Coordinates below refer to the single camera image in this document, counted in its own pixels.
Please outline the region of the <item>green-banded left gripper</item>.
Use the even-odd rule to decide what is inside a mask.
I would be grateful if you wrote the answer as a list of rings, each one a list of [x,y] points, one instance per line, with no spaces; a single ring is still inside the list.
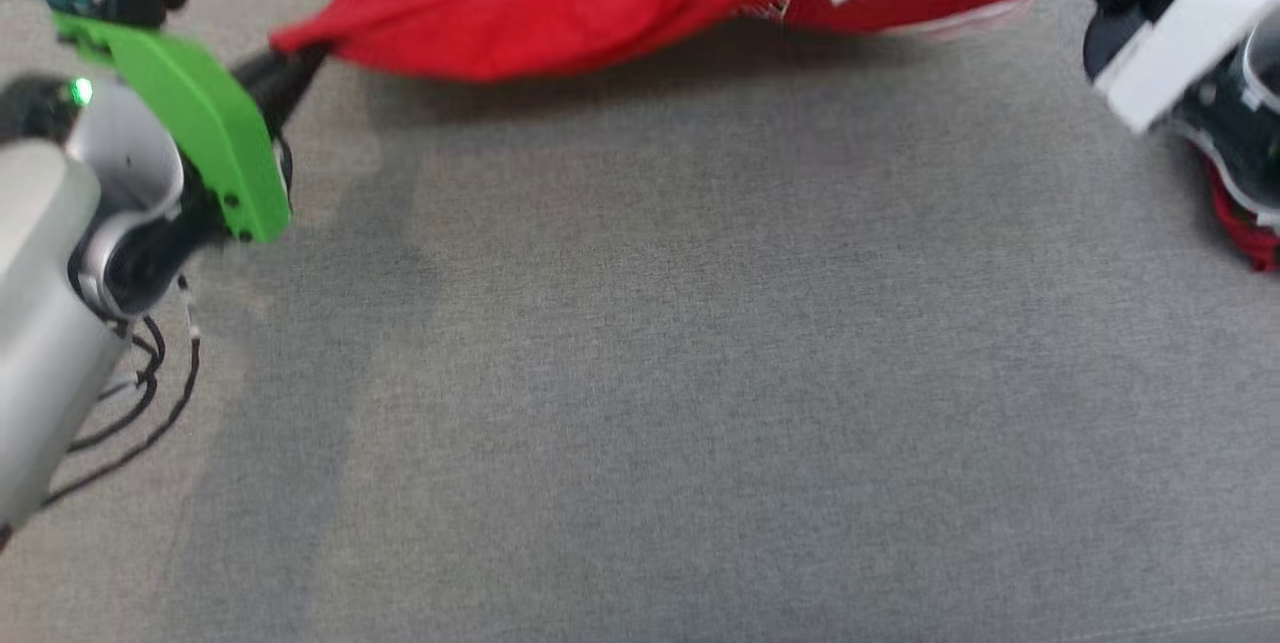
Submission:
[[[52,23],[81,58],[124,81],[210,190],[237,199],[221,205],[232,233],[264,243],[283,234],[291,204],[268,128],[283,132],[329,45],[265,49],[238,64],[237,82],[195,40],[67,13]]]

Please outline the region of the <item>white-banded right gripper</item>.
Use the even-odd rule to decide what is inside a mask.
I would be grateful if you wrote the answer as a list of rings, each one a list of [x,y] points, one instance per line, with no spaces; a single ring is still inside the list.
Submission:
[[[1172,0],[1125,42],[1094,88],[1125,127],[1143,134],[1276,10],[1277,0]]]

